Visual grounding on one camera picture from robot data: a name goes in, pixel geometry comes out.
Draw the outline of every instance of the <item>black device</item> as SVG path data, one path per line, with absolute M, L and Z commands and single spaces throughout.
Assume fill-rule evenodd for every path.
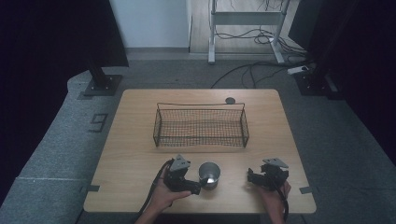
M 198 195 L 201 191 L 201 187 L 207 183 L 208 178 L 200 182 L 187 180 L 184 178 L 184 175 L 187 173 L 189 167 L 190 162 L 184 160 L 181 155 L 177 155 L 166 168 L 163 183 L 173 192 L 189 190 L 192 194 Z
M 263 186 L 268 190 L 274 191 L 276 190 L 285 206 L 285 213 L 283 219 L 288 218 L 289 214 L 289 204 L 286 199 L 284 192 L 280 190 L 280 188 L 285 184 L 286 179 L 289 177 L 289 171 L 282 170 L 280 167 L 289 168 L 289 166 L 283 162 L 282 160 L 275 159 L 267 159 L 264 161 L 264 165 L 261 166 L 262 173 L 264 175 L 254 174 L 253 171 L 248 168 L 247 170 L 247 181 L 251 182 L 258 186 Z

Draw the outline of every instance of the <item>metal frame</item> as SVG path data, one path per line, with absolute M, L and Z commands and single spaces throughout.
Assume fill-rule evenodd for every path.
M 216 25 L 276 25 L 276 33 L 274 38 L 270 38 L 271 48 L 276 56 L 278 63 L 284 63 L 285 60 L 280 53 L 278 44 L 279 35 L 285 21 L 290 0 L 279 12 L 217 12 L 216 2 L 212 1 L 212 9 L 210 11 L 210 37 L 209 37 L 209 55 L 208 62 L 215 63 L 215 27 Z

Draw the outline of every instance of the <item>gray carpet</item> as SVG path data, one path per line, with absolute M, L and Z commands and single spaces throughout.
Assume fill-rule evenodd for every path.
M 80 97 L 91 75 L 71 78 L 69 93 L 47 134 L 16 178 L 0 209 L 1 223 L 128 223 L 133 214 L 80 213 L 122 92 L 127 89 L 209 89 L 233 68 L 256 61 L 142 60 L 130 68 L 106 68 L 123 75 L 115 96 Z M 293 77 L 279 67 L 257 66 L 258 89 L 276 89 L 290 123 L 318 207 L 292 214 L 288 223 L 396 223 L 396 168 L 345 101 L 302 96 Z M 245 68 L 214 88 L 253 88 Z M 106 123 L 92 118 L 106 114 Z M 253 223 L 256 217 L 160 217 L 179 223 Z M 262 216 L 261 223 L 268 223 Z

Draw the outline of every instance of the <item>black curtain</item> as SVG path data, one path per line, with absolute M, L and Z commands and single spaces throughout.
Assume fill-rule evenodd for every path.
M 1 1 L 0 55 L 2 202 L 87 57 L 101 67 L 128 61 L 108 0 Z

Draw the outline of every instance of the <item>power strip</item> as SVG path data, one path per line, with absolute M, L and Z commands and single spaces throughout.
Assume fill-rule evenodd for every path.
M 288 69 L 289 75 L 295 75 L 295 74 L 299 74 L 299 73 L 308 73 L 308 72 L 309 72 L 309 68 L 307 66 L 300 66 L 300 67 Z

